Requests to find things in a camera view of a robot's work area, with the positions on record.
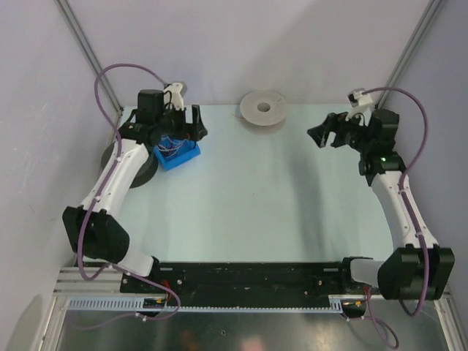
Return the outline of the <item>blue plastic bin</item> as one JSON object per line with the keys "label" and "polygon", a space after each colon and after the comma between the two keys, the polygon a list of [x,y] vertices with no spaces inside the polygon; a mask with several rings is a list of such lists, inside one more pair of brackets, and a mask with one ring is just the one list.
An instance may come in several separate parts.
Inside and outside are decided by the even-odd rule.
{"label": "blue plastic bin", "polygon": [[199,156],[201,151],[196,141],[165,136],[154,147],[154,153],[162,168],[169,171]]}

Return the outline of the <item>light grey cable spool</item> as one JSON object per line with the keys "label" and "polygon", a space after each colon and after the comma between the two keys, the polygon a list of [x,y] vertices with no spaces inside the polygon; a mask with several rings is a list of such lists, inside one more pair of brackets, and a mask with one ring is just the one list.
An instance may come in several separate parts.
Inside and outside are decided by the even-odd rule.
{"label": "light grey cable spool", "polygon": [[253,91],[241,100],[240,112],[249,123],[269,127],[286,118],[287,101],[275,91]]}

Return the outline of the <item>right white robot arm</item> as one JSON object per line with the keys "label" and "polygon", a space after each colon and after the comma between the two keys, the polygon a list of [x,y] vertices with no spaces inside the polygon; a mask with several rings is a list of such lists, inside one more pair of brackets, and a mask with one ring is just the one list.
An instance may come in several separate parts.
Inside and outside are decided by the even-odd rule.
{"label": "right white robot arm", "polygon": [[351,258],[350,267],[337,275],[337,284],[345,293],[366,284],[387,300],[435,301],[445,290],[455,257],[452,249],[439,245],[418,210],[405,164],[394,150],[398,126],[397,113],[380,109],[367,124],[360,116],[330,113],[307,131],[320,148],[334,133],[334,148],[349,146],[360,154],[359,173],[380,202],[393,243],[393,253],[384,261]]}

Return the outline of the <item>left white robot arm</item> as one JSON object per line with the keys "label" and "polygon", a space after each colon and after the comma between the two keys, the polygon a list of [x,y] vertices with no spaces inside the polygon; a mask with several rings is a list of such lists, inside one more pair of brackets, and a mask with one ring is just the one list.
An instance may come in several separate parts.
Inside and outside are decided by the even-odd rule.
{"label": "left white robot arm", "polygon": [[[154,148],[162,138],[198,142],[208,134],[199,105],[192,106],[192,120],[186,121],[185,89],[174,82],[163,90],[140,91],[137,107],[116,129],[110,158],[93,189],[79,206],[64,210],[62,219],[80,268],[86,257],[103,260],[137,275],[137,285],[148,293],[160,287],[162,275],[153,269],[156,259],[132,246],[116,217],[127,192],[154,176],[158,168]],[[138,180],[142,169],[146,179]]]}

